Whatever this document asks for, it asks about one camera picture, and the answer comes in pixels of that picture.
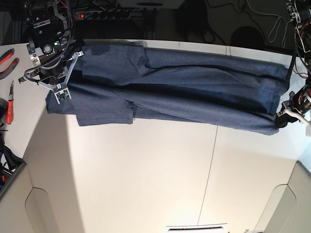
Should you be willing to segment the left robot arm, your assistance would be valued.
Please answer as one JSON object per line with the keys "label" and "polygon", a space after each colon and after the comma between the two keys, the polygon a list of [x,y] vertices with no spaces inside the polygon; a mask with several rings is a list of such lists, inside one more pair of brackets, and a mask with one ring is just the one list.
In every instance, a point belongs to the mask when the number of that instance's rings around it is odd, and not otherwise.
{"label": "left robot arm", "polygon": [[307,129],[311,122],[305,119],[307,112],[311,111],[311,2],[309,0],[289,0],[286,2],[291,22],[294,25],[294,46],[290,68],[287,76],[296,70],[296,57],[306,69],[305,74],[297,73],[305,79],[304,86],[297,92],[290,92],[289,100],[284,101],[281,110],[277,113],[274,124],[276,128],[284,128],[288,123],[300,122]]}

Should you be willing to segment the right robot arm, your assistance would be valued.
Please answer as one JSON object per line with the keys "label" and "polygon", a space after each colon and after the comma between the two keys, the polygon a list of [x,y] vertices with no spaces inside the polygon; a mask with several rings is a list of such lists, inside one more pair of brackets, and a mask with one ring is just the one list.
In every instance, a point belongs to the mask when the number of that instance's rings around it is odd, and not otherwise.
{"label": "right robot arm", "polygon": [[73,17],[68,0],[28,0],[26,21],[32,25],[27,50],[33,68],[19,82],[33,82],[58,96],[69,96],[68,82],[83,41],[73,40]]}

